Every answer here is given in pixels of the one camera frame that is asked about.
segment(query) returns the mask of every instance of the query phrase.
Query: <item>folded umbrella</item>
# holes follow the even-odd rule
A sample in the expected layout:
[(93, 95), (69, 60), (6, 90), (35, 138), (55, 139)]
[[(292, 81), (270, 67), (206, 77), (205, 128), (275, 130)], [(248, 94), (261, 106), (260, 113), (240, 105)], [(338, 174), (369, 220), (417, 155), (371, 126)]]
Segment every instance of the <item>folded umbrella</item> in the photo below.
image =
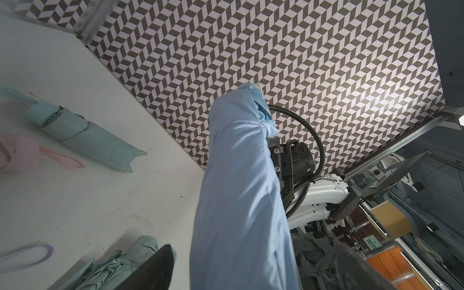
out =
[(138, 156), (147, 155), (147, 152), (137, 149), (67, 108), (54, 106), (47, 101), (33, 100), (11, 88), (0, 88), (0, 92), (6, 97), (20, 99), (28, 104), (30, 108), (27, 118), (60, 143), (115, 169), (132, 172), (129, 163)]

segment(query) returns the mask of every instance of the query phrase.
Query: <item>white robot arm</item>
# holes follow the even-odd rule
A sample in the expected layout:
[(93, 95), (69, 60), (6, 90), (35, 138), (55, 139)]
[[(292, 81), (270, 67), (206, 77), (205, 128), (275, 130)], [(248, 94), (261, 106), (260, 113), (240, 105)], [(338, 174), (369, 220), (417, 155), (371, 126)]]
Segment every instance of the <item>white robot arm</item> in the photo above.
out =
[[(299, 190), (295, 193), (295, 198), (287, 210), (296, 203), (301, 192), (302, 190)], [(287, 219), (289, 228), (294, 229), (311, 221), (328, 219), (330, 211), (326, 208), (327, 203), (340, 204), (348, 195), (348, 184), (340, 176), (330, 174), (322, 177), (311, 184), (300, 207)]]

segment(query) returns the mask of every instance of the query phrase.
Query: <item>black corrugated cable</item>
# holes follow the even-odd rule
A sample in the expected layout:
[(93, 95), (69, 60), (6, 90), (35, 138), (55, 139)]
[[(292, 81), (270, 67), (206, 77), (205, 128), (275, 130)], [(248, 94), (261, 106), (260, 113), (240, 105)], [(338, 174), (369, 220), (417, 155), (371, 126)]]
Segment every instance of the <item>black corrugated cable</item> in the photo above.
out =
[[(310, 174), (308, 177), (306, 177), (303, 181), (296, 184), (293, 187), (293, 190), (291, 192), (284, 194), (282, 196), (282, 201), (286, 201), (290, 196), (292, 196), (299, 189), (303, 188), (304, 186), (308, 186), (311, 182), (314, 182), (318, 177), (321, 176), (321, 173), (324, 170), (324, 165), (325, 165), (325, 150), (324, 150), (324, 145), (322, 144), (321, 138), (316, 133), (316, 131), (314, 131), (313, 127), (311, 127), (311, 125), (308, 122), (306, 122), (306, 120), (301, 118), (295, 112), (292, 112), (292, 111), (290, 111), (288, 109), (285, 109), (285, 108), (282, 108), (282, 107), (278, 107), (278, 106), (275, 106), (275, 105), (269, 105), (269, 109), (272, 110), (272, 111), (282, 113), (282, 114), (287, 115), (289, 117), (292, 117), (293, 119), (300, 122), (311, 133), (311, 135), (314, 137), (314, 140), (316, 141), (316, 144), (317, 144), (317, 146), (319, 148), (319, 158), (320, 158), (320, 160), (319, 160), (319, 166), (318, 166), (317, 170), (315, 172), (313, 172), (312, 174)], [(298, 209), (300, 204), (303, 202), (304, 197), (306, 197), (307, 192), (308, 192), (308, 189), (305, 188), (303, 190), (303, 192), (300, 194), (300, 196), (298, 197), (298, 200), (296, 201), (296, 203), (293, 205), (293, 207), (290, 209), (290, 211), (287, 212), (287, 218), (289, 218), (293, 213), (295, 213), (295, 211)]]

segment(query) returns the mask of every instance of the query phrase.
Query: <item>blue fabric sleeve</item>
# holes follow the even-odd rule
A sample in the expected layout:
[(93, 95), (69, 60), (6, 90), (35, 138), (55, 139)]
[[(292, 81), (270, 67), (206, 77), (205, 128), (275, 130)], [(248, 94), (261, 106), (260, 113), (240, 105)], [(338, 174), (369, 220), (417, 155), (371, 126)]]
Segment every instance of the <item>blue fabric sleeve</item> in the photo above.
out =
[(298, 289), (290, 231), (266, 137), (277, 134), (269, 112), (240, 87), (209, 112), (209, 159), (195, 215), (190, 286), (209, 289)]

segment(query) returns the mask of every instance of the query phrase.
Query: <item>chevron pattern backdrop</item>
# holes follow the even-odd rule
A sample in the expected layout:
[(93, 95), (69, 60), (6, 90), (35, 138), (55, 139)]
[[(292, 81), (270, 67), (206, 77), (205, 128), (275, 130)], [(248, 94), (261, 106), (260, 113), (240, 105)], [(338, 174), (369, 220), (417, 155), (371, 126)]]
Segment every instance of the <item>chevron pattern backdrop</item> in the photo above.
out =
[(13, 0), (10, 8), (19, 15), (72, 29), (90, 0)]
[(445, 105), (423, 0), (121, 0), (89, 48), (202, 167), (208, 110), (244, 82), (315, 127), (327, 171)]

